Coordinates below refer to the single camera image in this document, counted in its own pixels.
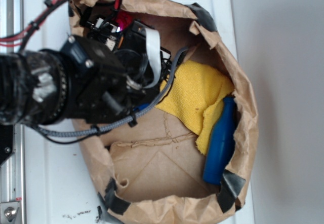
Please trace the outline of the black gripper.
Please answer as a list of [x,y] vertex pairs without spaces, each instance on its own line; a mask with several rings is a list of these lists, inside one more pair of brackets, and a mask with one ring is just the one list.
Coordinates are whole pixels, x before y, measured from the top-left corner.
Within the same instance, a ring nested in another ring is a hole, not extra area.
[[89,124],[113,123],[148,106],[171,69],[159,32],[139,20],[125,30],[107,23],[61,49],[68,76],[63,116]]

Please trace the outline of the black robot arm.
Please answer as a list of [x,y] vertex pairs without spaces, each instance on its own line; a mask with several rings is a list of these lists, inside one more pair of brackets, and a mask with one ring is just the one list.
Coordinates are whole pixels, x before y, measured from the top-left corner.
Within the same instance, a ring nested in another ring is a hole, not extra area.
[[158,31],[138,20],[87,28],[60,51],[1,55],[1,124],[109,124],[152,102],[171,67]]

